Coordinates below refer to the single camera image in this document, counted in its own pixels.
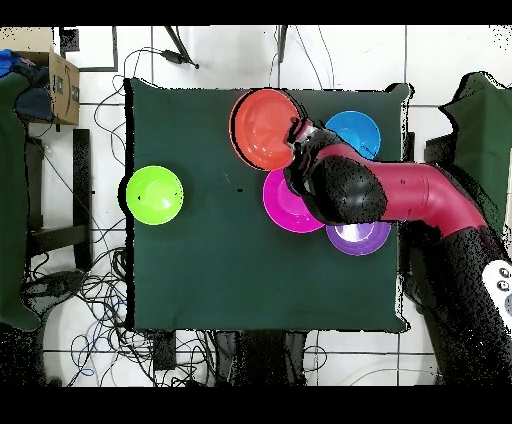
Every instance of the white tile floor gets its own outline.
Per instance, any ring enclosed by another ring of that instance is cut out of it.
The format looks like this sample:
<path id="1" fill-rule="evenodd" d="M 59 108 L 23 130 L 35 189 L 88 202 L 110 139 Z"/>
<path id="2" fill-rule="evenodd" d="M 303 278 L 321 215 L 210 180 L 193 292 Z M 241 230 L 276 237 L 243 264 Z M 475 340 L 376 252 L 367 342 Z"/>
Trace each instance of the white tile floor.
<path id="1" fill-rule="evenodd" d="M 409 131 L 416 133 L 415 158 L 423 160 L 422 150 L 427 139 L 452 131 L 448 119 L 436 108 L 451 100 L 461 77 L 472 71 L 490 72 L 503 84 L 512 83 L 512 46 L 508 40 L 512 30 L 499 26 L 322 26 L 322 34 L 329 48 L 333 68 L 334 87 L 347 90 L 383 90 L 388 85 L 408 82 L 415 89 L 409 109 Z M 163 27 L 117 27 L 119 73 L 135 75 L 165 88 L 251 88 L 267 86 L 272 59 L 276 53 L 275 26 L 210 26 L 182 27 L 181 38 L 193 60 L 201 68 L 174 65 L 158 55 L 142 53 L 129 56 L 143 48 L 175 50 Z M 300 36 L 315 64 L 324 88 L 332 88 L 333 76 L 317 26 L 299 26 Z M 112 66 L 111 28 L 81 29 L 80 43 L 84 49 L 68 56 L 81 67 Z M 97 46 L 104 46 L 97 52 Z M 123 218 L 117 203 L 117 185 L 124 169 L 112 155 L 112 150 L 123 162 L 121 141 L 99 128 L 97 121 L 108 129 L 120 125 L 116 134 L 125 139 L 124 97 L 122 91 L 109 98 L 104 106 L 98 104 L 117 90 L 122 83 L 115 72 L 82 72 L 80 81 L 80 128 L 91 130 L 93 157 L 93 214 L 98 225 L 107 229 Z M 277 84 L 274 66 L 271 85 Z M 318 89 L 319 82 L 304 48 L 299 33 L 292 26 L 288 32 L 285 60 L 281 67 L 281 87 Z M 33 135 L 48 127 L 31 125 Z M 42 137 L 46 154 L 62 177 L 71 185 L 72 127 L 62 126 L 59 133 L 52 127 Z M 69 225 L 72 219 L 72 195 L 53 170 L 45 163 L 43 187 L 43 214 L 46 228 Z M 121 222 L 116 231 L 107 234 L 109 247 L 125 244 L 125 226 Z M 95 237 L 100 237 L 96 229 Z M 105 249 L 97 243 L 95 254 Z M 35 258 L 34 263 L 41 261 Z M 98 269 L 106 272 L 108 263 Z M 71 249 L 52 252 L 43 267 L 52 272 L 73 269 Z M 307 372 L 309 385 L 415 385 L 433 384 L 436 372 L 432 346 L 425 324 L 414 305 L 404 299 L 403 313 L 411 324 L 410 331 L 401 335 L 385 333 L 321 332 L 319 345 L 327 354 L 305 354 L 306 369 L 323 366 L 318 372 Z M 45 365 L 49 375 L 60 376 L 68 382 L 77 371 L 73 363 L 84 341 L 73 339 L 80 334 L 91 335 L 95 320 L 89 309 L 77 299 L 58 306 L 51 314 L 44 339 Z M 182 342 L 195 338 L 191 332 L 181 331 Z M 315 343 L 316 332 L 310 333 L 307 345 Z M 183 345 L 180 355 L 190 360 L 190 351 L 197 342 Z M 106 344 L 91 355 L 85 374 L 76 380 L 77 386 L 98 386 L 99 379 L 109 370 L 116 357 Z M 203 374 L 204 367 L 196 373 Z M 165 382 L 181 371 L 168 373 Z M 151 385 L 136 363 L 118 360 L 112 372 L 105 374 L 103 386 Z"/>

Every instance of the purple bowl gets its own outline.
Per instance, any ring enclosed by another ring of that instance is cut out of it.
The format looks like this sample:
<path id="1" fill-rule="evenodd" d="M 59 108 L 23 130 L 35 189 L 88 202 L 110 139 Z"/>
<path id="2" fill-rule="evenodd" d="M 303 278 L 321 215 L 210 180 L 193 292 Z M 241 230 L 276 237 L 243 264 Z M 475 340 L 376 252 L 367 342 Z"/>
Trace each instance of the purple bowl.
<path id="1" fill-rule="evenodd" d="M 372 222 L 327 226 L 327 236 L 336 249 L 352 256 L 369 255 L 378 250 L 389 237 L 391 224 Z"/>

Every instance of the blue bowl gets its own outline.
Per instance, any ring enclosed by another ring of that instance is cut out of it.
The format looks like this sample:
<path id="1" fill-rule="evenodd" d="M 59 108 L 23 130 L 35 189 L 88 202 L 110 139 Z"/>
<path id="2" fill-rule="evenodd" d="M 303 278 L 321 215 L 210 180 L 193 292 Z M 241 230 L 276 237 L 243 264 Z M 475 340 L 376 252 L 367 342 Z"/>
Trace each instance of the blue bowl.
<path id="1" fill-rule="evenodd" d="M 366 159 L 374 159 L 380 149 L 380 131 L 375 121 L 362 112 L 353 110 L 334 115 L 327 124 L 346 143 Z"/>

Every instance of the cardboard box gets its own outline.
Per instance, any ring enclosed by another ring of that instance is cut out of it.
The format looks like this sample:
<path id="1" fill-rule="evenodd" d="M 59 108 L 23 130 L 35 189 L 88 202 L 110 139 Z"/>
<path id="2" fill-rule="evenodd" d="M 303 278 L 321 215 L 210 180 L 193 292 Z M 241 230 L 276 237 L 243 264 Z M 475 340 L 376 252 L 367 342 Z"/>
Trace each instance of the cardboard box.
<path id="1" fill-rule="evenodd" d="M 51 28 L 0 28 L 0 50 L 10 49 L 38 66 L 48 66 L 53 123 L 78 125 L 80 72 L 76 66 L 53 51 Z M 38 119 L 30 122 L 46 122 Z"/>

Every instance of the floor tile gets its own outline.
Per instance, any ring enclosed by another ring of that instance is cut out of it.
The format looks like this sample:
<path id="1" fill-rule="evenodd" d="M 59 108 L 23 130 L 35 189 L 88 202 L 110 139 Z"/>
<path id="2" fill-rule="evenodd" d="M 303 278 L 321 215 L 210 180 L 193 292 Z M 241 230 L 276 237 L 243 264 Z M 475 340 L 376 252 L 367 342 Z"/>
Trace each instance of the floor tile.
<path id="1" fill-rule="evenodd" d="M 165 88 L 267 86 L 276 53 L 274 30 L 273 25 L 179 27 L 182 42 L 199 69 L 155 55 L 154 83 Z M 153 27 L 153 40 L 155 48 L 178 51 L 163 26 Z"/>
<path id="2" fill-rule="evenodd" d="M 114 79 L 115 75 L 124 75 L 125 59 L 135 50 L 143 47 L 151 47 L 151 27 L 149 26 L 118 26 L 117 27 L 117 51 L 118 71 L 117 72 L 81 72 L 80 73 L 80 103 L 100 103 L 106 97 L 113 94 L 122 85 L 122 77 Z M 136 76 L 146 81 L 151 81 L 151 54 L 142 52 L 139 61 L 139 54 L 135 53 L 126 60 L 126 76 L 132 77 L 135 66 Z M 70 55 L 69 61 L 74 64 Z M 116 94 L 106 103 L 124 103 L 124 97 Z"/>
<path id="3" fill-rule="evenodd" d="M 317 331 L 310 331 L 306 347 L 316 345 Z M 384 332 L 320 331 L 318 345 L 326 352 L 378 352 L 396 353 L 398 335 Z"/>
<path id="4" fill-rule="evenodd" d="M 304 354 L 308 386 L 396 386 L 397 355 Z"/>
<path id="5" fill-rule="evenodd" d="M 433 386 L 437 375 L 434 355 L 400 355 L 400 386 Z"/>
<path id="6" fill-rule="evenodd" d="M 73 225 L 73 127 L 30 124 L 29 135 L 42 140 L 47 159 L 42 164 L 41 213 L 44 228 Z"/>
<path id="7" fill-rule="evenodd" d="M 80 106 L 80 128 L 91 131 L 92 152 L 92 213 L 95 219 L 93 228 L 110 228 L 125 217 L 117 199 L 118 187 L 124 177 L 125 152 L 123 143 L 126 140 L 124 106 Z M 120 126 L 113 136 L 99 125 L 112 131 Z M 126 228 L 120 224 L 116 228 Z"/>
<path id="8" fill-rule="evenodd" d="M 212 386 L 214 384 L 214 376 L 211 373 L 208 374 L 207 381 L 207 366 L 201 353 L 196 351 L 192 356 L 189 352 L 182 352 L 177 354 L 176 359 L 178 363 L 178 367 L 176 367 L 176 369 L 155 372 L 156 382 L 159 387 L 167 387 L 167 385 L 171 385 L 173 383 L 174 378 L 183 380 L 190 374 L 192 374 L 194 380 L 199 383 L 207 384 L 208 386 Z M 174 380 L 174 387 L 185 386 L 178 380 Z"/>
<path id="9" fill-rule="evenodd" d="M 99 231 L 93 231 L 93 241 L 97 242 L 100 240 L 101 235 Z M 110 249 L 114 247 L 124 246 L 125 244 L 125 232 L 124 231 L 112 231 L 108 232 L 104 236 L 104 240 Z M 106 251 L 106 246 L 100 241 L 93 244 L 93 258 L 96 259 L 102 252 Z M 50 259 L 53 258 L 54 252 L 49 253 Z M 63 268 L 50 268 L 50 262 L 40 268 L 43 273 L 63 271 Z M 104 276 L 111 270 L 110 260 L 108 256 L 100 260 L 92 270 L 92 276 Z M 84 281 L 84 284 L 95 282 L 94 277 L 89 277 Z M 124 283 L 116 285 L 124 295 L 126 294 L 126 286 Z M 89 292 L 88 297 L 94 298 L 97 294 L 99 296 L 106 295 L 107 285 L 103 284 L 101 287 L 98 286 Z M 124 318 L 126 314 L 126 308 L 123 305 L 118 305 L 119 313 L 121 318 Z M 107 336 L 108 329 L 97 323 L 98 318 L 102 318 L 105 315 L 105 308 L 101 304 L 87 305 L 82 300 L 74 297 L 66 300 L 65 302 L 57 305 L 46 323 L 45 335 L 43 340 L 43 347 L 45 350 L 82 350 L 87 349 L 88 343 L 92 346 L 93 340 L 97 339 L 95 343 L 96 351 L 108 351 L 111 347 L 107 341 L 103 338 Z M 84 337 L 75 339 L 77 336 L 86 335 L 87 340 Z M 114 345 L 117 342 L 117 337 L 112 337 Z"/>
<path id="10" fill-rule="evenodd" d="M 211 352 L 215 352 L 215 346 L 211 342 L 210 338 L 207 339 L 208 347 Z M 176 330 L 176 348 L 178 352 L 190 352 L 196 346 L 197 348 L 202 348 L 204 345 L 204 335 L 199 332 L 196 333 L 194 330 Z"/>
<path id="11" fill-rule="evenodd" d="M 450 120 L 435 107 L 410 107 L 407 112 L 407 127 L 408 131 L 415 133 L 415 162 L 424 162 L 427 140 L 453 132 Z"/>
<path id="12" fill-rule="evenodd" d="M 409 25 L 407 82 L 416 93 L 411 104 L 442 105 L 453 99 L 461 78 L 487 71 L 512 83 L 510 28 L 499 25 Z"/>
<path id="13" fill-rule="evenodd" d="M 96 323 L 96 318 L 84 302 L 76 297 L 68 299 L 51 311 L 46 322 L 43 349 L 85 351 L 88 342 L 84 337 L 77 336 L 89 334 L 89 341 L 92 341 Z M 109 350 L 104 340 L 97 343 L 97 348 Z"/>
<path id="14" fill-rule="evenodd" d="M 78 128 L 90 130 L 91 173 L 92 173 L 92 213 L 93 228 L 110 228 L 125 215 L 119 207 L 117 192 L 124 176 L 124 146 L 126 129 L 124 126 L 124 106 L 80 106 Z M 102 127 L 112 131 L 111 135 Z M 31 124 L 31 135 L 40 135 L 50 128 L 47 124 Z M 61 126 L 56 132 L 53 125 L 41 139 L 46 158 L 43 161 L 42 214 L 44 228 L 58 228 L 73 224 L 73 128 Z"/>
<path id="15" fill-rule="evenodd" d="M 37 255 L 31 260 L 31 270 L 36 273 L 53 274 L 74 269 L 76 269 L 76 264 L 73 246 L 52 250 L 48 253 L 48 260 L 46 260 L 46 255 Z"/>
<path id="16" fill-rule="evenodd" d="M 83 68 L 114 66 L 111 26 L 77 26 L 74 29 L 78 30 L 80 51 L 66 52 L 66 60 L 81 68 L 81 72 L 85 70 Z"/>
<path id="17" fill-rule="evenodd" d="M 400 334 L 401 353 L 433 353 L 432 343 L 423 316 L 416 311 L 415 304 L 403 298 L 403 316 L 411 324 L 411 329 Z"/>
<path id="18" fill-rule="evenodd" d="M 403 25 L 322 25 L 320 28 L 332 59 L 335 88 L 384 90 L 393 83 L 404 81 Z M 323 88 L 332 88 L 329 56 L 318 26 L 299 25 L 298 29 Z M 281 65 L 281 87 L 320 88 L 294 25 L 288 30 Z"/>
<path id="19" fill-rule="evenodd" d="M 93 353 L 82 368 L 83 374 L 79 374 L 73 387 L 99 387 L 103 378 L 102 387 L 152 387 L 153 383 L 141 370 L 141 367 L 127 358 L 119 357 L 115 361 L 116 353 Z M 86 356 L 80 358 L 75 355 L 75 361 L 83 365 Z M 45 352 L 44 365 L 48 378 L 58 377 L 63 385 L 67 385 L 75 376 L 79 368 L 73 363 L 68 352 Z M 152 375 L 150 362 L 142 363 L 142 366 Z"/>

